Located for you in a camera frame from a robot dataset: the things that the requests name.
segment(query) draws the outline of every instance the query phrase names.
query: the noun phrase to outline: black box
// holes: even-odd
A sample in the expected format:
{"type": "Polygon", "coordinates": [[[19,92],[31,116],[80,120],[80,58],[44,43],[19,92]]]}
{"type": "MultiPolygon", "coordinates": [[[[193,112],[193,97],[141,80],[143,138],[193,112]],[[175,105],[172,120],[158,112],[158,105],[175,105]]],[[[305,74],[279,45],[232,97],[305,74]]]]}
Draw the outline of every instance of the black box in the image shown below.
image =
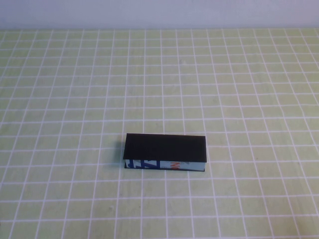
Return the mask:
{"type": "Polygon", "coordinates": [[[205,136],[128,133],[126,168],[205,171],[205,136]]]}

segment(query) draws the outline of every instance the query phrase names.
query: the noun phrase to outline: black lid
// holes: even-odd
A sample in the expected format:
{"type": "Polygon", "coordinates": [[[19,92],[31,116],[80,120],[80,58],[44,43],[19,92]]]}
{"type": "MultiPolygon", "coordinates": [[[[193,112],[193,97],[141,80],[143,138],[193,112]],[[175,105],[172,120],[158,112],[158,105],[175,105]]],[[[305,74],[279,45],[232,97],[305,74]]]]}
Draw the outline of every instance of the black lid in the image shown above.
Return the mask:
{"type": "Polygon", "coordinates": [[[128,133],[123,159],[207,162],[205,136],[128,133]]]}

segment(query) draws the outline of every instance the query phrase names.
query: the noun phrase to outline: white wall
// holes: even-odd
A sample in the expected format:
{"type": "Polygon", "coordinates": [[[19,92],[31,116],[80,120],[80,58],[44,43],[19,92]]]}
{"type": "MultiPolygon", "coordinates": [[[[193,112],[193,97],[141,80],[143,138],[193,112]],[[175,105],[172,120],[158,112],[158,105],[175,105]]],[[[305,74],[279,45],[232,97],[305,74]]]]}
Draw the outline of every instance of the white wall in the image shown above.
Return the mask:
{"type": "Polygon", "coordinates": [[[319,0],[2,0],[0,28],[319,26],[319,0]]]}

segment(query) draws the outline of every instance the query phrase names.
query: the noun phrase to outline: green cutting mat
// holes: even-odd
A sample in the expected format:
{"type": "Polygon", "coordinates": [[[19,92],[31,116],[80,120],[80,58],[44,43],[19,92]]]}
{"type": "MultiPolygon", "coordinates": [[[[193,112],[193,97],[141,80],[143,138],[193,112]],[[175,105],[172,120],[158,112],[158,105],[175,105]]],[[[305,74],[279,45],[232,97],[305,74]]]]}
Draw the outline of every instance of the green cutting mat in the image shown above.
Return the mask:
{"type": "Polygon", "coordinates": [[[319,238],[319,29],[0,31],[0,238],[319,238]],[[127,132],[206,171],[124,169],[127,132]]]}

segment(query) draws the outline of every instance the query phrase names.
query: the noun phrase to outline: table surface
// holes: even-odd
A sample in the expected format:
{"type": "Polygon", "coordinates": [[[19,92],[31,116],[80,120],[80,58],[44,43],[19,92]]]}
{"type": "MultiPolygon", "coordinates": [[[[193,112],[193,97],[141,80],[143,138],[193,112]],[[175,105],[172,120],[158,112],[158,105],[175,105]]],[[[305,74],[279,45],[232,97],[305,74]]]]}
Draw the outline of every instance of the table surface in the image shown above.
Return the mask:
{"type": "Polygon", "coordinates": [[[0,238],[319,238],[319,29],[0,31],[0,238]],[[205,135],[205,172],[125,169],[205,135]]]}

